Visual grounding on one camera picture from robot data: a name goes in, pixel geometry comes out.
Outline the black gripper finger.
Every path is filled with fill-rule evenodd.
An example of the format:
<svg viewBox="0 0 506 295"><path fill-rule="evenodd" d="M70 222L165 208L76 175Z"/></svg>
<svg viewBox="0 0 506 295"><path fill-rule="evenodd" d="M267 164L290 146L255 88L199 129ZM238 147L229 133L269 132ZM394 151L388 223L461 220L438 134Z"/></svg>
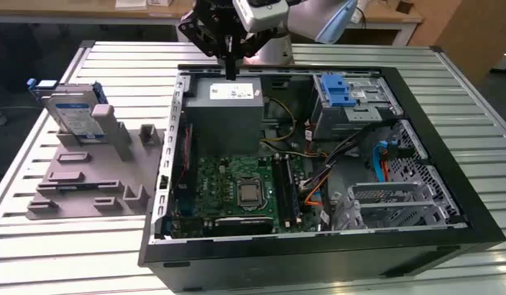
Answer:
<svg viewBox="0 0 506 295"><path fill-rule="evenodd" d="M239 62L245 57L250 58L266 45L269 40L277 35L278 29L270 28L258 33L253 33L250 36L246 30L237 29L231 35L231 80L237 79L239 72Z"/></svg>
<svg viewBox="0 0 506 295"><path fill-rule="evenodd" d="M219 13L191 10L181 20L181 33L209 57L217 57L233 80L233 34L229 19Z"/></svg>

